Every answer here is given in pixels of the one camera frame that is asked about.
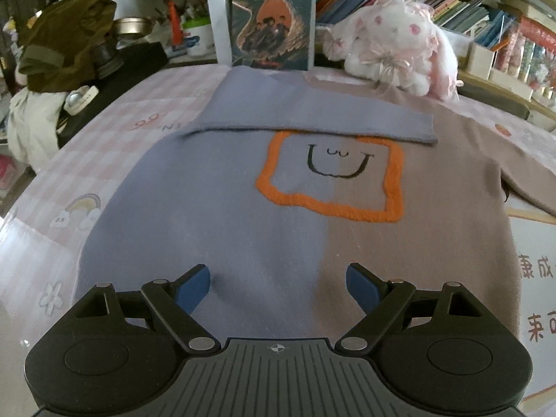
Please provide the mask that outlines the purple and tan sweater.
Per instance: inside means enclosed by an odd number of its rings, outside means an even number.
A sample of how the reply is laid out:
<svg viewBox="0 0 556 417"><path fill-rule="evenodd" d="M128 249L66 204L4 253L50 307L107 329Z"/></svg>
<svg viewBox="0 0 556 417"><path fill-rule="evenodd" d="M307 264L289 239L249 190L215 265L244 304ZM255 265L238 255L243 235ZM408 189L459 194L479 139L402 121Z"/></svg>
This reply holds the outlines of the purple and tan sweater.
<svg viewBox="0 0 556 417"><path fill-rule="evenodd" d="M555 210L555 176L432 100L315 74L227 73L201 115L142 156L83 247L75 292L137 290L196 264L195 318L220 339L336 339L360 318L349 264L463 283L518 328L503 186Z"/></svg>

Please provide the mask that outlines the white cloth garment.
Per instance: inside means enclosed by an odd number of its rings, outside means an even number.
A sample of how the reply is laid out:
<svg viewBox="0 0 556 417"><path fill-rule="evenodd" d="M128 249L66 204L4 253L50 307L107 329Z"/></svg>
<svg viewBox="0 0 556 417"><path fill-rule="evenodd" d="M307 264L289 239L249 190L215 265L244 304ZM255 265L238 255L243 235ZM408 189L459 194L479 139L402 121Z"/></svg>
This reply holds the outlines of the white cloth garment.
<svg viewBox="0 0 556 417"><path fill-rule="evenodd" d="M58 152L57 122L67 92L39 93L23 88L10 99L8 148L20 163L39 173Z"/></svg>

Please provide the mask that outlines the white wristwatch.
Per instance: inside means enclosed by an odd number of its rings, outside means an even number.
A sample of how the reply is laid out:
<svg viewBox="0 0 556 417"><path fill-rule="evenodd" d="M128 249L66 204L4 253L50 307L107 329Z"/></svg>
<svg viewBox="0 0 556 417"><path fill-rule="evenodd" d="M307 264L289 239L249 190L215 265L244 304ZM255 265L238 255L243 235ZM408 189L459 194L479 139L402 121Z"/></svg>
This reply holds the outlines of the white wristwatch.
<svg viewBox="0 0 556 417"><path fill-rule="evenodd" d="M96 86L83 86L71 91L64 103L64 110L70 115L75 116L85 109L98 95L99 89Z"/></svg>

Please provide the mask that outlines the white cardboard box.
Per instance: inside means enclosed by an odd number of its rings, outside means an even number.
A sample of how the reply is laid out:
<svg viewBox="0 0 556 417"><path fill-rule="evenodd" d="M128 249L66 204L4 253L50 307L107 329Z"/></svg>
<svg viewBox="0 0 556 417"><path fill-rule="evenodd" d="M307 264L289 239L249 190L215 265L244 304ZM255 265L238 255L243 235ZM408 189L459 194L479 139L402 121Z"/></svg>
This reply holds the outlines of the white cardboard box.
<svg viewBox="0 0 556 417"><path fill-rule="evenodd" d="M467 56L466 71L473 76L488 79L493 67L495 54L495 52L482 45L471 44Z"/></svg>

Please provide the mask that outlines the red boxed candy tubes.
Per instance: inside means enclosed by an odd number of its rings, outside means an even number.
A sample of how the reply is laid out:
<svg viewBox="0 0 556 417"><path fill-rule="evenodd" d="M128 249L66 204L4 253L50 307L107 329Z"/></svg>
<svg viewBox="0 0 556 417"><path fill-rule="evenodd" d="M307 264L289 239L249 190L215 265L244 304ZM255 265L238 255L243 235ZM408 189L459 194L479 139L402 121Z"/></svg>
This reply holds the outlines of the red boxed candy tubes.
<svg viewBox="0 0 556 417"><path fill-rule="evenodd" d="M531 89L535 98L555 99L555 27L519 16L491 47L494 69Z"/></svg>

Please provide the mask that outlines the olive green garment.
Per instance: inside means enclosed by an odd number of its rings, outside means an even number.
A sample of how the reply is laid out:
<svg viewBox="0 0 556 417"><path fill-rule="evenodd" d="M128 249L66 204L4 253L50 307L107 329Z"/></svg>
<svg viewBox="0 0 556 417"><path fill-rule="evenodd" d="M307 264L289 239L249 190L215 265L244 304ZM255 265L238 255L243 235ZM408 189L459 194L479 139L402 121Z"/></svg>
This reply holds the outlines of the olive green garment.
<svg viewBox="0 0 556 417"><path fill-rule="evenodd" d="M113 0L59 0L34 23L19 72L37 93L69 92L95 78L91 49L112 27Z"/></svg>

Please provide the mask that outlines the white pink plush bunny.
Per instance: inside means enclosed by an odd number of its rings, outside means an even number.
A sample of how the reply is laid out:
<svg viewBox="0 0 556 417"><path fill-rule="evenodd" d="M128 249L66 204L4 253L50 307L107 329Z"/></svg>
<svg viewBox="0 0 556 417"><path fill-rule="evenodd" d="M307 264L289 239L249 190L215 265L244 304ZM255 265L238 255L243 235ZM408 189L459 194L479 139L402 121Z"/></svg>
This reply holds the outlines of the white pink plush bunny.
<svg viewBox="0 0 556 417"><path fill-rule="evenodd" d="M445 32L422 4L378 0L326 28L323 54L351 76L414 96L457 97L458 59Z"/></svg>

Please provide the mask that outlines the white plastic pen cup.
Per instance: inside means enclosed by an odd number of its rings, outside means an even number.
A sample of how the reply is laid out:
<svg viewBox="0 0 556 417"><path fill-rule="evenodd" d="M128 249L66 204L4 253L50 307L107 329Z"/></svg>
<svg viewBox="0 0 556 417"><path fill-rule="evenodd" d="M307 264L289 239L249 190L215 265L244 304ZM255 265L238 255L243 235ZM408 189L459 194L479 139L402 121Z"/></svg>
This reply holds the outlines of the white plastic pen cup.
<svg viewBox="0 0 556 417"><path fill-rule="evenodd" d="M209 17L191 19L182 23L182 31L187 54L203 57L216 52L214 36Z"/></svg>

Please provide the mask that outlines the metal bowl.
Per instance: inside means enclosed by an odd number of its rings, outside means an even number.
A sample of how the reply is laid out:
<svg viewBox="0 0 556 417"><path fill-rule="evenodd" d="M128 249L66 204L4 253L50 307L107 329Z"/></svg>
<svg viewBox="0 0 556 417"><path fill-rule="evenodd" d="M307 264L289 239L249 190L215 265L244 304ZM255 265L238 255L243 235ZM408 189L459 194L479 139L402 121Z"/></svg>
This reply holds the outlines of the metal bowl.
<svg viewBox="0 0 556 417"><path fill-rule="evenodd" d="M153 22L146 17L124 17L116 19L112 28L118 40L136 41L152 33Z"/></svg>

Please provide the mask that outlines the white metal bookshelf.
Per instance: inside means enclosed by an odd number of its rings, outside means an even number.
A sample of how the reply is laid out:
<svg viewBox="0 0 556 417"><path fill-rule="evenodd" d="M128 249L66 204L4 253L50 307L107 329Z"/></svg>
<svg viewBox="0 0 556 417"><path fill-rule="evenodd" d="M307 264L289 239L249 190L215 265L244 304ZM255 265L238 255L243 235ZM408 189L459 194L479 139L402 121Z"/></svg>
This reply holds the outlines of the white metal bookshelf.
<svg viewBox="0 0 556 417"><path fill-rule="evenodd" d="M555 29L534 0L173 0L209 27L204 54L300 69L315 54L360 77L442 97L450 79L487 104L505 93L555 114Z"/></svg>

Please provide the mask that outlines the Harry Potter book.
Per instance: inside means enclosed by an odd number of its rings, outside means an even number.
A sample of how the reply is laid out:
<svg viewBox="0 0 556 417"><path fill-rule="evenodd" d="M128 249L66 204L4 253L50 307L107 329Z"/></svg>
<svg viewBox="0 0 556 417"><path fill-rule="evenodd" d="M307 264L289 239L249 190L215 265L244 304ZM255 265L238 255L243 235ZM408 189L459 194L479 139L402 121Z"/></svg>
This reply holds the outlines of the Harry Potter book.
<svg viewBox="0 0 556 417"><path fill-rule="evenodd" d="M231 0L232 64L307 71L315 56L316 0Z"/></svg>

